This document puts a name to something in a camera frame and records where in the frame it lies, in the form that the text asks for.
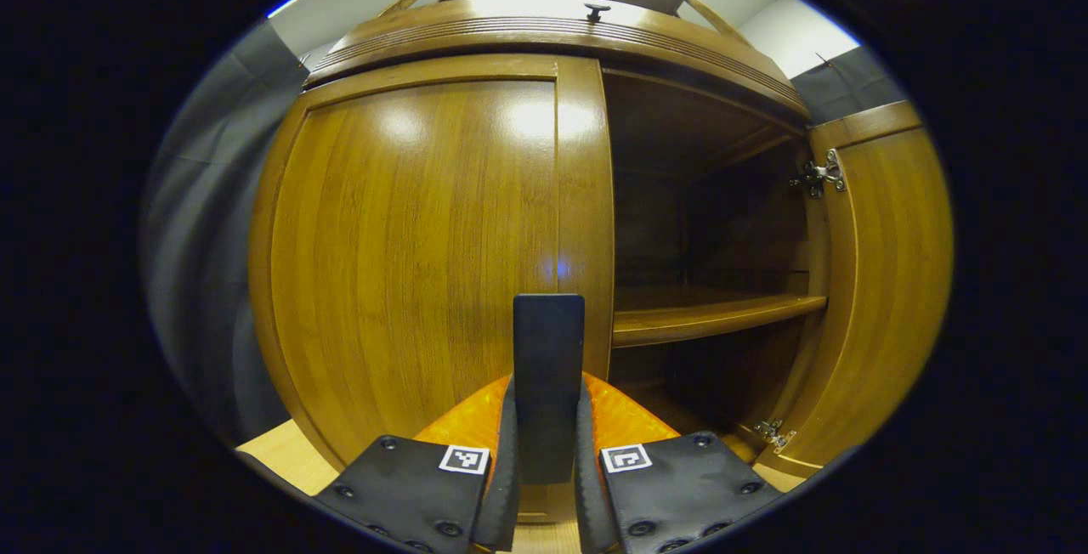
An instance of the cabinet hinge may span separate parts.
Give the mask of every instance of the cabinet hinge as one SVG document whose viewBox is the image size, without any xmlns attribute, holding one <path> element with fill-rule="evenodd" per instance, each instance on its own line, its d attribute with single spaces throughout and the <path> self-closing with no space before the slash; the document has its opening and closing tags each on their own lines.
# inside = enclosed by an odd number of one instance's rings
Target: cabinet hinge
<svg viewBox="0 0 1088 554">
<path fill-rule="evenodd" d="M 775 446 L 774 453 L 778 454 L 782 452 L 782 448 L 786 447 L 786 444 L 790 443 L 790 440 L 793 439 L 793 435 L 798 434 L 796 431 L 789 431 L 787 433 L 781 433 L 779 432 L 779 429 L 781 428 L 782 428 L 782 419 L 778 418 L 771 420 L 770 422 L 767 422 L 766 420 L 761 420 L 755 423 L 753 430 L 755 430 L 756 433 L 763 435 L 765 442 L 774 445 Z"/>
<path fill-rule="evenodd" d="M 827 163 L 824 167 L 817 165 L 815 161 L 805 163 L 801 174 L 790 181 L 790 186 L 804 185 L 808 189 L 808 197 L 819 199 L 824 197 L 825 182 L 833 184 L 839 193 L 846 190 L 846 178 L 842 175 L 839 155 L 833 148 L 827 151 Z"/>
</svg>

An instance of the cabinet door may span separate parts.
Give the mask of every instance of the cabinet door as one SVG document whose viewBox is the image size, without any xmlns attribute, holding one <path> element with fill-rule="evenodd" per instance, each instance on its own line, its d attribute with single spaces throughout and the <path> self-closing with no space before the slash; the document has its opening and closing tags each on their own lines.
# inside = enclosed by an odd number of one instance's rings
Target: cabinet door
<svg viewBox="0 0 1088 554">
<path fill-rule="evenodd" d="M 261 350 L 287 409 L 342 468 L 512 370 L 520 293 L 585 297 L 606 377 L 611 162 L 595 60 L 466 56 L 302 94 L 250 230 Z"/>
<path fill-rule="evenodd" d="M 827 313 L 794 364 L 804 379 L 780 431 L 796 434 L 757 459 L 803 478 L 865 442 L 905 398 L 940 330 L 953 250 L 940 161 L 907 102 L 819 125 L 811 144 L 819 162 L 836 149 L 846 183 L 812 202 L 827 213 Z"/>
</svg>

